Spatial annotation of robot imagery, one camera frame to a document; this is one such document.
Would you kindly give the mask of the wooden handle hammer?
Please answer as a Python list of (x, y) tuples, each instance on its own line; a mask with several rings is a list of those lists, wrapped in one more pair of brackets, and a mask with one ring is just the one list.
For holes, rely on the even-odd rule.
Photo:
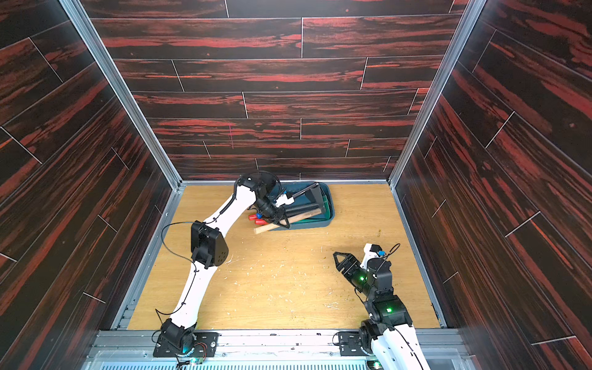
[(298, 191), (287, 189), (276, 200), (276, 213), (274, 217), (265, 217), (260, 211), (260, 220), (265, 220), (266, 225), (254, 229), (255, 234), (262, 234), (279, 228), (302, 229), (322, 227), (328, 223), (330, 216), (330, 202), (328, 193), (325, 193), (320, 183), (314, 182)]

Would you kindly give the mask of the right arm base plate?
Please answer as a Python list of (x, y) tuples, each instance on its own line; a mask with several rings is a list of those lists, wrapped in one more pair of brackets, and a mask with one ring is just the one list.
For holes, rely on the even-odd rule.
[(368, 330), (362, 328), (361, 331), (338, 331), (331, 343), (339, 347), (341, 356), (376, 356), (371, 346), (373, 340), (378, 340), (381, 344), (379, 349), (385, 349), (387, 356), (393, 356), (404, 347), (400, 342), (389, 342), (383, 338), (384, 331), (388, 330), (389, 328), (383, 325)]

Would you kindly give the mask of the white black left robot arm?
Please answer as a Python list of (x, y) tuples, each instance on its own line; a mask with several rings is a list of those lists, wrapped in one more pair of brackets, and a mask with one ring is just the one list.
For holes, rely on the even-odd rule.
[(171, 345), (178, 356), (193, 351), (197, 340), (194, 329), (201, 302), (217, 268), (229, 253), (225, 237), (233, 224), (248, 208), (254, 207), (271, 225), (280, 221), (288, 227), (285, 202), (278, 177), (267, 171), (241, 175), (233, 186), (233, 193), (210, 217), (196, 220), (191, 225), (190, 273), (179, 302), (161, 325), (161, 341)]

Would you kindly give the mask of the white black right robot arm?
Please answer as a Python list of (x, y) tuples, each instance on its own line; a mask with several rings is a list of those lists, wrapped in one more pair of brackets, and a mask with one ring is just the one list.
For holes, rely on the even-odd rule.
[(336, 269), (365, 296), (368, 319), (361, 323), (362, 349), (374, 355), (383, 369), (428, 369), (413, 320), (394, 293), (389, 254), (379, 245), (366, 245), (359, 261), (354, 254), (333, 254)]

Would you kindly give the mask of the chrome hoe blue grip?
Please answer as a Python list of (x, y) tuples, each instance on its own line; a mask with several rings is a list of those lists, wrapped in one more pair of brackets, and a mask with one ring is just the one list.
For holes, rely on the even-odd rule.
[(314, 211), (316, 208), (323, 214), (325, 213), (324, 201), (322, 200), (324, 195), (320, 183), (314, 182), (300, 188), (295, 188), (294, 184), (292, 184), (283, 188), (275, 201), (275, 206), (284, 210), (283, 213), (278, 214), (279, 216), (291, 217), (307, 211)]

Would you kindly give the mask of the green handle red tip hoe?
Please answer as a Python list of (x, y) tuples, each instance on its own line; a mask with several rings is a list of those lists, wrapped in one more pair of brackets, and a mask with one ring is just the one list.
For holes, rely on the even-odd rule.
[[(318, 224), (318, 223), (322, 223), (322, 222), (325, 222), (325, 221), (329, 221), (331, 219), (331, 210), (329, 209), (328, 197), (326, 195), (324, 195), (322, 197), (322, 200), (324, 201), (325, 213), (316, 215), (314, 217), (310, 217), (310, 218), (305, 219), (305, 220), (297, 221), (297, 224)], [(266, 222), (262, 218), (258, 218), (258, 214), (257, 214), (257, 220), (253, 220), (253, 222), (256, 225), (266, 225), (266, 224), (268, 224), (268, 222)]]

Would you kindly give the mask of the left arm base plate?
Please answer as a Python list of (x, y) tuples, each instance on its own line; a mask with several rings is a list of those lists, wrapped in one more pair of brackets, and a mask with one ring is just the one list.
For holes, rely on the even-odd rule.
[(170, 359), (206, 359), (214, 357), (220, 334), (215, 331), (195, 331), (192, 335), (185, 335), (179, 341), (166, 339), (160, 334), (155, 348), (154, 358)]

